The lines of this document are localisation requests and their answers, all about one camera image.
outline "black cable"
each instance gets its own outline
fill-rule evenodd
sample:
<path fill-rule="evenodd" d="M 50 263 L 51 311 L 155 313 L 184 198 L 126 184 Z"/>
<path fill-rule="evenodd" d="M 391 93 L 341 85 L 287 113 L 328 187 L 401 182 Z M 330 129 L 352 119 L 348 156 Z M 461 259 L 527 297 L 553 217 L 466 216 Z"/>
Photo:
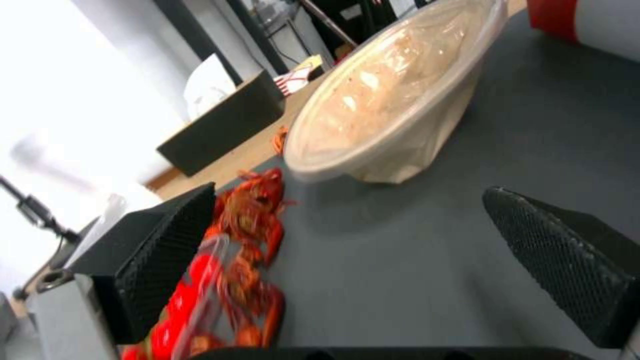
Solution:
<path fill-rule="evenodd" d="M 258 20 L 260 20 L 260 25 L 262 25 L 262 27 L 264 28 L 264 20 L 262 20 L 262 17 L 260 16 L 260 13 L 258 12 L 257 9 L 255 9 L 255 16 L 258 18 Z M 296 64 L 296 66 L 302 63 L 302 61 L 295 60 L 294 58 L 291 58 L 289 55 L 286 55 L 285 53 L 283 53 L 278 47 L 278 45 L 276 44 L 276 42 L 273 41 L 273 39 L 271 38 L 271 35 L 267 36 L 267 39 L 269 40 L 273 48 L 276 49 L 276 52 L 281 56 L 283 56 L 285 59 L 288 59 L 289 61 L 293 62 L 294 64 Z"/>

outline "red and white object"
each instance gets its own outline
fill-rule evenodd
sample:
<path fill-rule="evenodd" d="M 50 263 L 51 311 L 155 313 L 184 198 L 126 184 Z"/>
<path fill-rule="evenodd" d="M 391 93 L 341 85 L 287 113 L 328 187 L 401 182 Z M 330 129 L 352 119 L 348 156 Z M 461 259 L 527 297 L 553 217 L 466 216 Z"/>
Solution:
<path fill-rule="evenodd" d="M 527 0 L 531 26 L 640 61 L 640 1 Z"/>

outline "orange crawfish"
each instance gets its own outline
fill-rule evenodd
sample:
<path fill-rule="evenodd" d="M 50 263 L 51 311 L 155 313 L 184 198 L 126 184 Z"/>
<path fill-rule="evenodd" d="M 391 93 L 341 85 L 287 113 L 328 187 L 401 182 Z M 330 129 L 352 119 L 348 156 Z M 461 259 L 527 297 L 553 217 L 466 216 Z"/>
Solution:
<path fill-rule="evenodd" d="M 235 345 L 269 347 L 278 332 L 284 311 L 284 295 L 260 279 L 252 250 L 243 247 L 226 273 L 218 279 L 218 295 L 236 332 Z M 253 317 L 264 316 L 260 329 Z"/>
<path fill-rule="evenodd" d="M 208 238 L 216 233 L 228 233 L 259 252 L 260 242 L 267 244 L 264 264 L 269 266 L 276 256 L 284 236 L 284 228 L 277 214 L 281 210 L 284 182 L 282 171 L 272 168 L 262 174 L 245 172 L 244 179 L 234 189 L 216 199 L 214 223 L 207 230 Z"/>

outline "black metal frame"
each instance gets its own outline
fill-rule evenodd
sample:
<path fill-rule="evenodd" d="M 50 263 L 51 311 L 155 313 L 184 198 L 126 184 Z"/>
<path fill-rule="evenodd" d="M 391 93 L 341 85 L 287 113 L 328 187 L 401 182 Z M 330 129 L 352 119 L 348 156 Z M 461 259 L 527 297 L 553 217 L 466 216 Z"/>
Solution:
<path fill-rule="evenodd" d="M 202 61 L 210 57 L 211 54 L 216 54 L 236 86 L 243 82 L 233 65 L 182 0 L 154 0 L 154 3 Z"/>
<path fill-rule="evenodd" d="M 278 75 L 286 74 L 289 72 L 289 68 L 285 65 L 284 61 L 278 55 L 276 50 L 273 48 L 269 40 L 264 35 L 264 32 L 258 24 L 251 18 L 249 11 L 247 11 L 246 7 L 242 3 L 241 0 L 227 0 L 227 3 L 231 7 L 231 10 L 236 14 L 242 25 L 246 28 L 249 35 L 253 38 L 253 41 L 258 45 L 258 48 L 264 54 L 264 57 L 269 60 L 273 70 L 275 70 Z"/>

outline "black tripod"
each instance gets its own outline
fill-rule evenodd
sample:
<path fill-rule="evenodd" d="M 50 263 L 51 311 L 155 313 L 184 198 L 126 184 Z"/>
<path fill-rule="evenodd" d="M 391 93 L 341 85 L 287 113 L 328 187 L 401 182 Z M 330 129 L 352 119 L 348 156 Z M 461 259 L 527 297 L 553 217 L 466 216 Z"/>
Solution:
<path fill-rule="evenodd" d="M 4 188 L 9 194 L 18 200 L 16 208 L 31 224 L 41 229 L 49 229 L 53 231 L 60 239 L 58 248 L 51 258 L 25 282 L 24 286 L 17 288 L 13 292 L 13 297 L 16 300 L 26 300 L 28 295 L 26 292 L 26 286 L 31 283 L 33 279 L 47 266 L 52 270 L 63 267 L 71 254 L 73 254 L 81 238 L 75 232 L 60 226 L 46 206 L 31 195 L 23 195 L 2 175 L 0 175 L 0 187 Z"/>

